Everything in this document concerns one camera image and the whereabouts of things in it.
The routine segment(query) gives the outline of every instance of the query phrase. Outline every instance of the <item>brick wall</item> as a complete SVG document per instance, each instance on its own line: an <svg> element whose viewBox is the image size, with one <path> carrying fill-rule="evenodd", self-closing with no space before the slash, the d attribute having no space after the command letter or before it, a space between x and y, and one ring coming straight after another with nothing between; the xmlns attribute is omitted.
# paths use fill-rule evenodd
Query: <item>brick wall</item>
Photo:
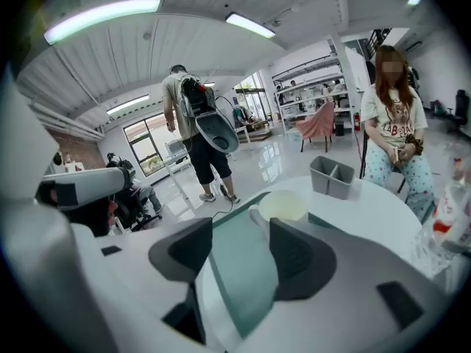
<svg viewBox="0 0 471 353"><path fill-rule="evenodd" d="M85 170L104 168L105 162L96 142L76 138L52 129L48 129L48 132L59 144L63 159L65 159L65 154L68 152L72 161L83 163Z"/></svg>

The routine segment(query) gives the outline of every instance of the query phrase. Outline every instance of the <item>fire extinguisher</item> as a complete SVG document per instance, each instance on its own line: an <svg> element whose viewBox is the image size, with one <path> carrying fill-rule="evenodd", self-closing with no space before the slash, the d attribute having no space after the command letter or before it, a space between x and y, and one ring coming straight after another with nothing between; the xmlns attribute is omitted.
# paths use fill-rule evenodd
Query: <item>fire extinguisher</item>
<svg viewBox="0 0 471 353"><path fill-rule="evenodd" d="M353 122L355 124L355 131L359 131L360 130L360 114L355 113L353 115Z"/></svg>

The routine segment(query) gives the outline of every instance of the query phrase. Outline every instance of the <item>window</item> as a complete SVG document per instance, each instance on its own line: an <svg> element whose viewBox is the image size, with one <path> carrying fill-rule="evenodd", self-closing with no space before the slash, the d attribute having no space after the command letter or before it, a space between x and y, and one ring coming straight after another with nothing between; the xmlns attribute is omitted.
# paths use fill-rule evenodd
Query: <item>window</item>
<svg viewBox="0 0 471 353"><path fill-rule="evenodd" d="M145 121L140 121L125 128L124 134L146 177L163 167L162 157L157 150Z"/></svg>
<svg viewBox="0 0 471 353"><path fill-rule="evenodd" d="M266 120L266 114L270 114L272 110L266 99L265 89L258 72L248 76L234 88L237 93L238 103L249 108L256 118Z"/></svg>
<svg viewBox="0 0 471 353"><path fill-rule="evenodd" d="M139 121L124 129L132 152L148 177L163 167L163 161L172 155L185 151L178 123L176 130L169 132L163 114Z"/></svg>

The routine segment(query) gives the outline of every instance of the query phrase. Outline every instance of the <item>long brown hair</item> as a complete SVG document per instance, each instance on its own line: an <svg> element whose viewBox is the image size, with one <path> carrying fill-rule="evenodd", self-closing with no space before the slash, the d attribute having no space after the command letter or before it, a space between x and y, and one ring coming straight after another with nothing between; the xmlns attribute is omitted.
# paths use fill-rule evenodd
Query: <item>long brown hair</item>
<svg viewBox="0 0 471 353"><path fill-rule="evenodd" d="M403 63L403 74L400 75L397 79L395 85L390 85L387 81L387 78L383 74L383 62L391 61L392 55L395 54ZM394 114L394 102L389 96L389 89L396 88L399 93L399 99L402 103L406 104L408 110L411 110L412 101L414 96L412 96L411 91L409 90L409 85L407 82L407 73L408 69L404 62L403 57L400 52L396 50L393 46L381 46L376 51L376 94L378 98L386 105L386 108Z"/></svg>

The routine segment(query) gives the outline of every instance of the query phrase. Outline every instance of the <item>shelf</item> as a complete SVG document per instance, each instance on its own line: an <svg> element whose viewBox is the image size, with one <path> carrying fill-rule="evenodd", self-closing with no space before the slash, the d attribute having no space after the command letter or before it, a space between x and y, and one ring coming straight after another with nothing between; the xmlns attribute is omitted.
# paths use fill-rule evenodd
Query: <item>shelf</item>
<svg viewBox="0 0 471 353"><path fill-rule="evenodd" d="M289 91L305 88L308 85L322 84L324 82L333 81L335 79L341 79L343 77L344 77L343 74L327 74L325 76L321 76L321 77L317 77L315 79L310 79L308 81L304 81L304 82L302 82L298 85L291 86L290 88L280 90L279 92L277 92L277 96L279 96L280 94L287 93Z"/></svg>
<svg viewBox="0 0 471 353"><path fill-rule="evenodd" d="M318 69L331 67L334 65L340 65L339 58L336 55L326 56L322 59L312 60L308 63L298 65L292 69L277 74L273 78L273 81L284 82L294 77L302 76L303 74L309 74L310 72L317 71Z"/></svg>
<svg viewBox="0 0 471 353"><path fill-rule="evenodd" d="M349 107L336 107L334 109L335 113L349 113L351 109ZM283 115L284 119L291 119L291 118L299 118L300 116L312 116L315 115L315 113L300 113L300 114L293 114L293 115Z"/></svg>
<svg viewBox="0 0 471 353"><path fill-rule="evenodd" d="M324 96L323 94L317 94L315 95L314 97L310 97L310 98L306 98L306 99L301 99L300 101L295 101L295 102L291 102L291 103L288 103L288 104L283 104L281 105L280 107L282 109L284 109L285 107L290 107L290 106L293 106L294 104L300 104L300 103L303 103L303 102L308 102L308 101L312 101L313 99L323 99L324 97L330 97L330 96L341 96L343 94L348 94L348 92L346 90L343 90L343 91L337 91L335 93L330 93L330 94L327 94L326 96Z"/></svg>

